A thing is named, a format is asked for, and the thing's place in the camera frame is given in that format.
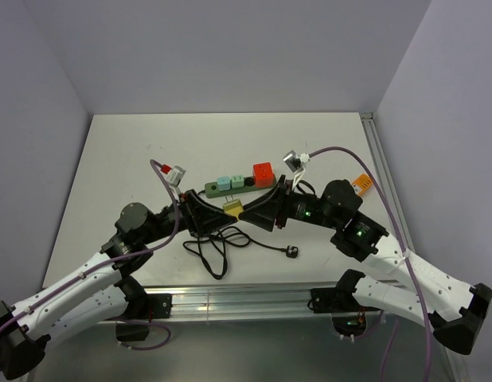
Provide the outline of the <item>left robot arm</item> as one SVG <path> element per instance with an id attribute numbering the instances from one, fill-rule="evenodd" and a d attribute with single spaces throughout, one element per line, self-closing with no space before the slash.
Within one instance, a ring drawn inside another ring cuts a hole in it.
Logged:
<path id="1" fill-rule="evenodd" d="M 133 278 L 181 231 L 207 236 L 237 218 L 203 201 L 193 190 L 154 213 L 141 203 L 123 208 L 115 234 L 75 271 L 35 295 L 8 304 L 0 300 L 0 373 L 16 380 L 36 368 L 48 349 L 108 318 L 137 318 L 146 292 Z"/>

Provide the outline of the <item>red cube socket adapter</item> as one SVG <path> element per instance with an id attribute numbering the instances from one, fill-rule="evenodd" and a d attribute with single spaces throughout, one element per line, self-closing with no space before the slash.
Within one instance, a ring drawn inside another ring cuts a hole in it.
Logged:
<path id="1" fill-rule="evenodd" d="M 252 167 L 252 176 L 257 188 L 271 187 L 275 182 L 275 175 L 270 162 L 255 164 Z"/>

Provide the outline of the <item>yellow plug adapter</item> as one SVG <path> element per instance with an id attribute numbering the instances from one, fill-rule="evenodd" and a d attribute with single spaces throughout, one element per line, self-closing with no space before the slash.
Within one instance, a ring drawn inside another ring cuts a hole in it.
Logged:
<path id="1" fill-rule="evenodd" d="M 225 203 L 223 204 L 223 211 L 227 215 L 234 216 L 235 218 L 239 219 L 240 214 L 244 211 L 244 206 L 240 198 L 227 196 L 225 198 Z"/>

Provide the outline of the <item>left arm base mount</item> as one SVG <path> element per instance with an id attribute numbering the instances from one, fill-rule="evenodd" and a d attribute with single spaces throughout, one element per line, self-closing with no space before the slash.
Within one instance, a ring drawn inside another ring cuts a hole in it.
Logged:
<path id="1" fill-rule="evenodd" d="M 121 321 L 115 324 L 115 337 L 120 342 L 145 341 L 150 334 L 150 328 L 145 324 L 130 323 L 130 321 L 152 322 L 154 319 L 170 317 L 172 306 L 171 294 L 146 294 L 130 302 Z"/>

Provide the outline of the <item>teal wall charger plug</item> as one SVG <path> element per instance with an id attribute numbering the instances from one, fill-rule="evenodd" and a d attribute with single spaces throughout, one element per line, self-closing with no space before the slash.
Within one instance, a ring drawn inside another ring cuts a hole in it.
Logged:
<path id="1" fill-rule="evenodd" d="M 219 177 L 217 179 L 217 189 L 219 192 L 229 191 L 231 189 L 231 179 L 228 176 Z"/>

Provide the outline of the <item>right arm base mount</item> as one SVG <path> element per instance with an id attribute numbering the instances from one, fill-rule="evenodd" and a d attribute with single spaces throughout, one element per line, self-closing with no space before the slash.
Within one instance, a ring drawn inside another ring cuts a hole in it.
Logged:
<path id="1" fill-rule="evenodd" d="M 381 310 L 362 306 L 352 294 L 337 287 L 311 289 L 307 308 L 314 314 L 330 314 L 338 336 L 351 341 L 379 325 L 384 316 Z"/>

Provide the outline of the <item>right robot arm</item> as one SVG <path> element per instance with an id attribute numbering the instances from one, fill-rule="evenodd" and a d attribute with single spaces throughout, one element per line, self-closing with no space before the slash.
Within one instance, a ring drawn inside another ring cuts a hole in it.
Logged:
<path id="1" fill-rule="evenodd" d="M 470 285 L 403 249 L 386 228 L 360 212 L 362 199 L 346 180 L 331 181 L 320 197 L 291 190 L 280 179 L 276 187 L 245 205 L 239 218 L 267 231 L 288 220 L 331 228 L 330 242 L 345 256 L 371 267 L 399 286 L 381 283 L 353 269 L 331 288 L 310 293 L 316 314 L 384 310 L 422 326 L 443 346 L 469 355 L 486 319 L 492 290 Z"/>

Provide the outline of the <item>green wall charger plug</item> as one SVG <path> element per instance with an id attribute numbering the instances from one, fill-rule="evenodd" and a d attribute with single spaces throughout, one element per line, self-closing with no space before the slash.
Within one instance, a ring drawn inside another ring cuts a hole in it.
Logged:
<path id="1" fill-rule="evenodd" d="M 244 176 L 233 175 L 230 177 L 231 189 L 241 189 L 244 187 Z"/>

